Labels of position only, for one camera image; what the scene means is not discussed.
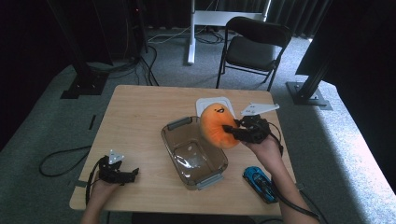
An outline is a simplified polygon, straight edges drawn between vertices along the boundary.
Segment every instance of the black metal base plate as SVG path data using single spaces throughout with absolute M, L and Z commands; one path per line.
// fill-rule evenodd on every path
M 317 89 L 315 93 L 309 99 L 303 99 L 299 97 L 298 91 L 304 85 L 303 82 L 287 82 L 286 86 L 289 89 L 289 93 L 296 105 L 317 105 L 321 110 L 332 110 L 330 102 L 323 99 L 320 90 Z
M 100 95 L 106 85 L 109 73 L 94 72 L 95 79 L 89 87 L 80 87 L 78 85 L 78 75 L 74 79 L 68 91 L 64 91 L 61 99 L 77 99 L 80 95 Z

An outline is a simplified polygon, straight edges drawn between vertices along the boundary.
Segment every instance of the person's right hand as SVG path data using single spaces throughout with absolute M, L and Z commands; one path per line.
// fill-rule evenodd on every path
M 257 159 L 271 175 L 284 167 L 282 155 L 280 154 L 277 141 L 273 136 L 268 135 L 260 144 L 247 142 L 242 142 L 242 144 L 253 151 Z

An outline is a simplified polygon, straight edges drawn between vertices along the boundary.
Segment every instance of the person's right arm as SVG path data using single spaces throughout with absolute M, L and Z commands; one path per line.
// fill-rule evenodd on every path
M 290 202 L 310 211 L 291 179 L 285 163 L 282 161 L 276 140 L 272 136 L 268 136 L 260 144 L 244 143 L 244 145 L 254 152 L 260 163 L 271 174 L 280 194 Z M 315 218 L 300 213 L 281 201 L 279 202 L 279 206 L 285 223 L 318 223 Z

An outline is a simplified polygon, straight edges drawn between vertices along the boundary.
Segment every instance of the black chair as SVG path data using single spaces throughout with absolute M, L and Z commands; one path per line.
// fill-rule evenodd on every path
M 229 33 L 235 31 L 228 45 Z M 246 17 L 234 17 L 225 27 L 224 48 L 221 54 L 218 81 L 225 74 L 225 68 L 233 68 L 265 76 L 265 83 L 271 76 L 267 91 L 271 89 L 279 67 L 280 59 L 291 40 L 288 27 Z

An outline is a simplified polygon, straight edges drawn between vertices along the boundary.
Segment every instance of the chair backrest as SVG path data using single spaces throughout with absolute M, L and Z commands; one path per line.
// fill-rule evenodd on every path
M 291 40 L 291 31 L 288 27 L 266 21 L 257 21 L 246 17 L 234 17 L 226 24 L 227 30 L 254 42 L 276 45 L 285 48 Z

